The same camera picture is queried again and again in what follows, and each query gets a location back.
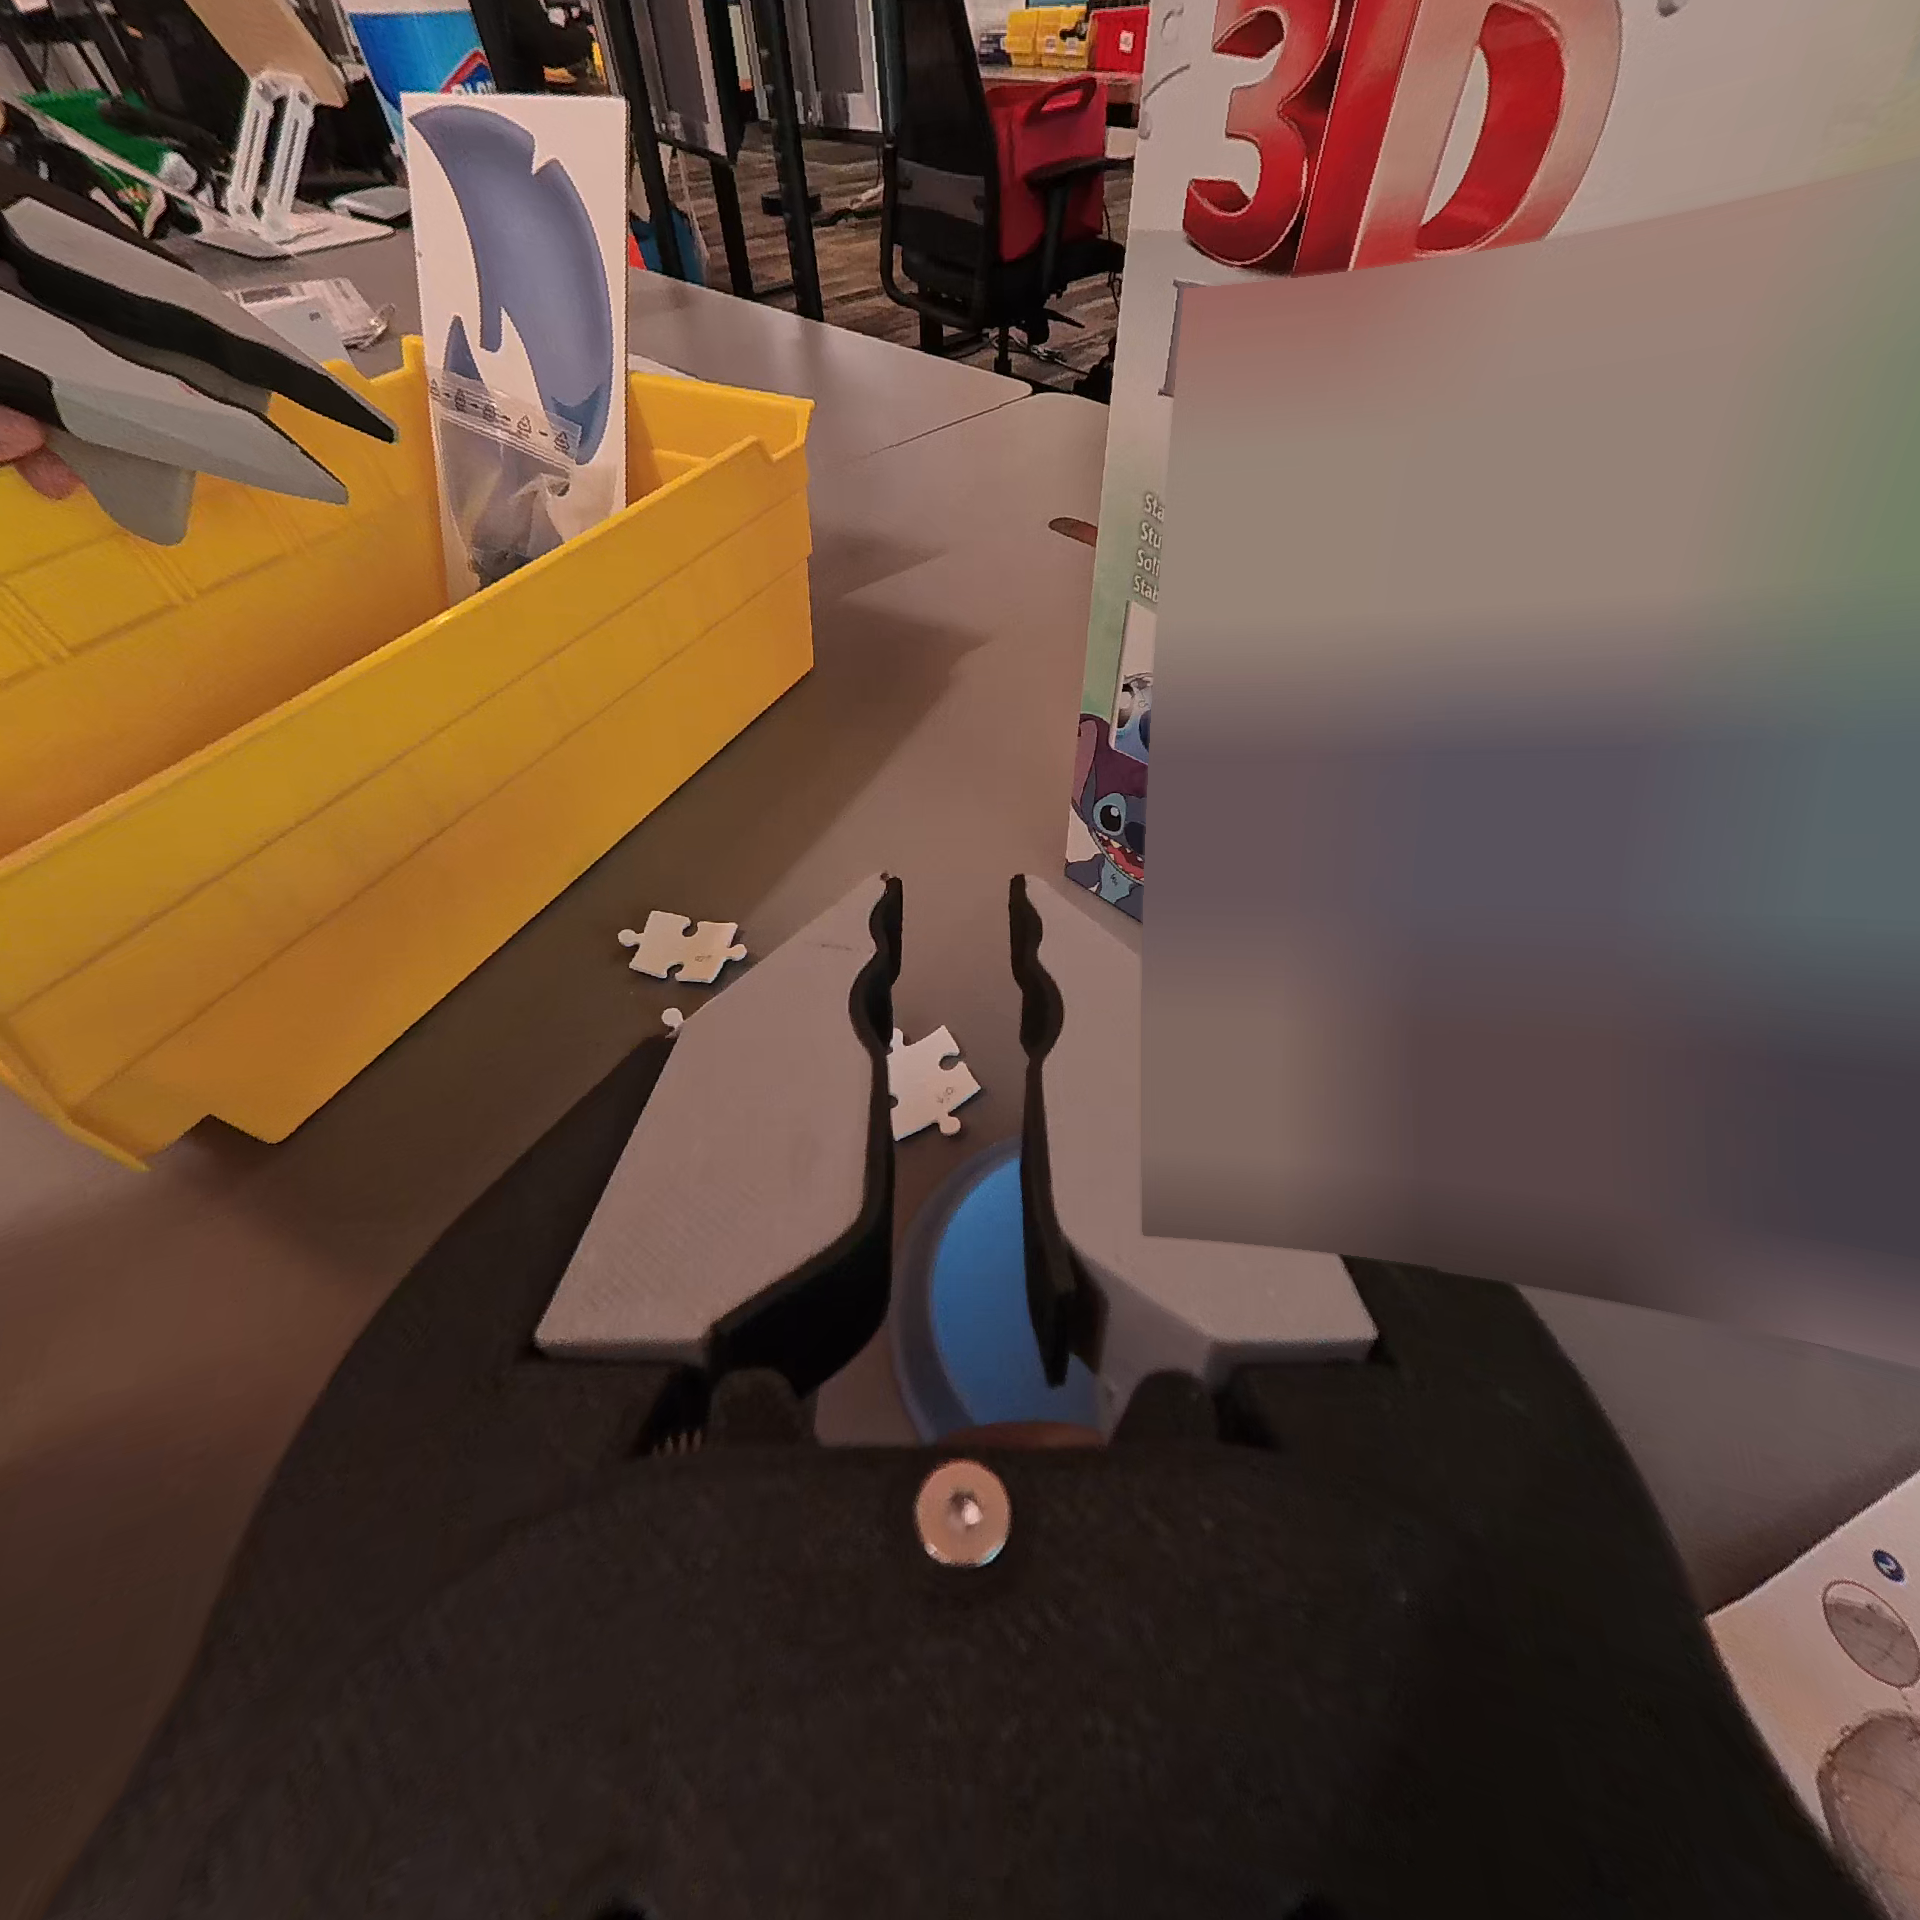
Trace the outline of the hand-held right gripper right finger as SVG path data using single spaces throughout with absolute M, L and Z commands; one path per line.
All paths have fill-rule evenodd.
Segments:
M 1022 999 L 1022 1262 L 1049 1385 L 1360 1361 L 1379 1330 L 1332 1255 L 1142 1232 L 1141 954 L 1044 878 L 1010 880 Z

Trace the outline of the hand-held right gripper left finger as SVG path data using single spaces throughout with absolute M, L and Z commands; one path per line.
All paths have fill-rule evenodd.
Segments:
M 663 1072 L 535 1330 L 572 1361 L 815 1395 L 893 1297 L 901 878 L 868 874 L 725 986 Z

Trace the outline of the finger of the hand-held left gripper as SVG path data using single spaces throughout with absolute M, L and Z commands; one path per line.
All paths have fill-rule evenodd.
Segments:
M 182 543 L 197 477 L 345 505 L 351 491 L 275 421 L 122 359 L 80 324 L 4 295 L 4 406 L 35 419 L 133 540 Z
M 395 421 L 323 361 L 125 228 L 100 228 L 55 203 L 9 203 L 4 257 L 24 290 L 61 321 L 287 398 L 383 443 L 397 439 Z

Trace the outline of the blue plastic puzzle base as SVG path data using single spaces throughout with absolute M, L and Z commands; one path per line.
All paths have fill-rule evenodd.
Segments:
M 1049 1385 L 1026 1300 L 1020 1140 L 959 1162 L 915 1210 L 893 1268 L 893 1361 L 925 1443 L 992 1422 L 1097 1426 L 1097 1381 Z

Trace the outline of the yellow plastic bin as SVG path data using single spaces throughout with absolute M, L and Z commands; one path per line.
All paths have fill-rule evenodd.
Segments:
M 630 371 L 630 503 L 450 603 L 422 341 L 332 371 L 351 505 L 4 473 L 4 1091 L 126 1166 L 287 1140 L 813 666 L 809 398 Z

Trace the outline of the printed puzzle box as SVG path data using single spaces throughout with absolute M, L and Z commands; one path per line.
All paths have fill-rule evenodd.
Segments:
M 1917 156 L 1917 4 L 1153 4 L 1065 878 L 1142 920 L 1188 286 L 1620 228 Z

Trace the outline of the person's left hand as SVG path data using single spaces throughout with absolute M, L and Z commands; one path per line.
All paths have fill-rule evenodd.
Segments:
M 47 498 L 83 492 L 80 473 L 48 447 L 41 421 L 24 411 L 0 411 L 0 459 Z

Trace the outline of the white lattice stand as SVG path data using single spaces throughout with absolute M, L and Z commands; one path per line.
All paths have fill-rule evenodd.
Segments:
M 219 203 L 199 204 L 199 243 L 238 257 L 299 257 L 388 236 L 351 213 L 298 204 L 315 110 L 318 98 L 299 75 L 264 69 L 253 77 L 229 181 Z

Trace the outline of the clear plastic bag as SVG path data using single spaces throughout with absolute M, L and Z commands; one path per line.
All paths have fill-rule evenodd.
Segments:
M 450 600 L 499 583 L 577 533 L 569 425 L 479 378 L 427 365 L 443 580 Z

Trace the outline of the blue and white canister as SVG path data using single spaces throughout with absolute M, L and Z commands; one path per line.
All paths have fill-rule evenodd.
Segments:
M 388 131 L 410 90 L 494 94 L 494 65 L 468 4 L 344 4 Z

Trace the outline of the white card with blue shapes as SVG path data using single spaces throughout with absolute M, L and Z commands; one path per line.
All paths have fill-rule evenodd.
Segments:
M 569 425 L 577 534 L 627 505 L 627 104 L 402 98 L 422 365 Z

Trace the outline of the black office chair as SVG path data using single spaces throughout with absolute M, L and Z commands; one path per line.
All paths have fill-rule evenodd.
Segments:
M 877 280 L 915 313 L 932 357 L 991 350 L 1011 378 L 1016 351 L 1049 361 L 1059 300 L 1074 286 L 1121 290 L 1126 248 L 1115 236 L 1060 243 L 1065 181 L 1050 189 L 1040 254 L 998 261 L 998 171 L 963 4 L 877 4 L 887 131 L 882 139 Z M 1104 203 L 1115 156 L 1104 161 Z

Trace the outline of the white instruction leaflet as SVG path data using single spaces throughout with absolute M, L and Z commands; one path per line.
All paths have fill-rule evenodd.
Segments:
M 1917 1915 L 1917 1479 L 1708 1615 L 1739 1704 L 1882 1915 Z

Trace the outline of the red bag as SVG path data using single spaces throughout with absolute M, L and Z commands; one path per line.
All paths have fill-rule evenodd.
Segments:
M 1060 243 L 1106 236 L 1106 86 L 1092 75 L 991 80 L 998 171 L 998 261 L 1041 252 L 1050 189 L 1065 181 Z

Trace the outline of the black metal table frame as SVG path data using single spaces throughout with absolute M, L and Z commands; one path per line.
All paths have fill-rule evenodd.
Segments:
M 672 226 L 672 192 L 659 152 L 698 156 L 709 171 L 732 295 L 740 300 L 791 295 L 803 321 L 823 321 L 813 226 L 819 203 L 807 181 L 801 94 L 783 4 L 747 4 L 747 45 L 767 69 L 767 139 L 778 164 L 778 214 L 786 280 L 759 286 L 747 261 L 739 152 L 747 131 L 745 65 L 734 54 L 727 4 L 593 4 L 593 36 L 612 87 L 632 120 L 632 161 L 646 200 L 656 265 L 688 280 L 688 254 Z

